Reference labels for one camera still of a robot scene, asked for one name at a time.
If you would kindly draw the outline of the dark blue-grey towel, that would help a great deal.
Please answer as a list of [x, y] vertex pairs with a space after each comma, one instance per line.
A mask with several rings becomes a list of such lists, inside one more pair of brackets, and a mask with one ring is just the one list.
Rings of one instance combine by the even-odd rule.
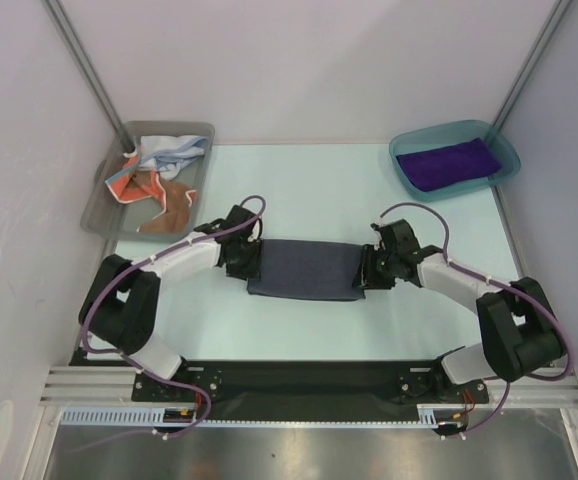
[[306, 301], [352, 302], [365, 293], [354, 284], [361, 247], [349, 243], [273, 239], [264, 242], [251, 295]]

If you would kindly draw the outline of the purple microfiber towel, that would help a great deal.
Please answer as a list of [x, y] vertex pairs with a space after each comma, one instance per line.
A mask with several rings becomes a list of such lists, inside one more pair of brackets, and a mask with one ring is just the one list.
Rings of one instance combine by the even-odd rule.
[[407, 180], [422, 192], [498, 173], [502, 163], [480, 138], [432, 150], [396, 156]]

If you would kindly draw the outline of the orange towel with teal trim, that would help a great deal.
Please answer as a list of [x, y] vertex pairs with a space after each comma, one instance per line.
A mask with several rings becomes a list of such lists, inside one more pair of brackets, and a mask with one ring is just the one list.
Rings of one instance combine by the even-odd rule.
[[152, 170], [139, 170], [138, 166], [137, 154], [126, 157], [122, 168], [105, 180], [108, 191], [121, 204], [153, 199], [165, 207], [166, 193], [160, 176]]

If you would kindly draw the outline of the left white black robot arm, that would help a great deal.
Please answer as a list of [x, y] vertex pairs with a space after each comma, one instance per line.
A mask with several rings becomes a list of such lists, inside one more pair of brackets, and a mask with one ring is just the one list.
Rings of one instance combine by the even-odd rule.
[[78, 314], [83, 348], [113, 353], [155, 375], [154, 388], [168, 400], [183, 397], [186, 361], [155, 331], [160, 294], [165, 288], [212, 268], [248, 280], [259, 274], [263, 247], [262, 213], [242, 204], [224, 219], [195, 228], [182, 240], [142, 260], [118, 254], [101, 262]]

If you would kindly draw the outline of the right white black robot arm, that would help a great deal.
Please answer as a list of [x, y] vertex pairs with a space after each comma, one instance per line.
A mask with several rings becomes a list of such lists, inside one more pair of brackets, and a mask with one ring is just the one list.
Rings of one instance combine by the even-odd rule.
[[376, 244], [364, 245], [354, 284], [363, 290], [390, 290], [406, 282], [438, 293], [471, 311], [478, 319], [480, 342], [441, 355], [440, 370], [429, 377], [432, 395], [450, 402], [466, 384], [496, 377], [508, 383], [530, 376], [556, 381], [536, 373], [561, 358], [570, 359], [570, 347], [553, 314], [542, 286], [525, 277], [505, 283], [451, 260], [444, 247], [422, 247], [410, 224], [399, 220], [373, 223]]

